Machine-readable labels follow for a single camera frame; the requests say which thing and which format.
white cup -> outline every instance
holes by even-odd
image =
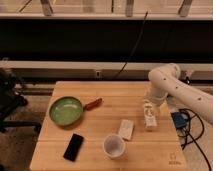
[[[111,159],[120,157],[126,148],[124,140],[117,134],[108,135],[103,142],[103,150]]]

wooden tabletop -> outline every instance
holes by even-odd
[[[81,118],[67,127],[55,125],[49,118],[49,107],[30,165],[31,171],[186,171],[167,104],[159,108],[158,129],[145,131],[143,98],[148,82],[57,82],[49,107],[58,98],[74,96],[83,104],[102,98],[98,108],[85,111]],[[102,142],[110,133],[117,133],[121,120],[134,121],[132,140],[119,159],[109,159]],[[63,158],[72,134],[84,137],[75,162]]]

pan handle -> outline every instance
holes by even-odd
[[[100,106],[102,103],[102,98],[99,98],[93,102],[90,102],[84,106],[84,110],[92,110],[95,107]]]

green frying pan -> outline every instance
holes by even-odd
[[[62,97],[56,100],[49,110],[50,118],[60,126],[66,126],[77,121],[84,110],[91,110],[99,106],[102,99],[97,99],[83,107],[80,100],[72,96]]]

smartphone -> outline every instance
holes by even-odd
[[[81,135],[73,134],[63,157],[75,161],[83,140],[84,138]]]

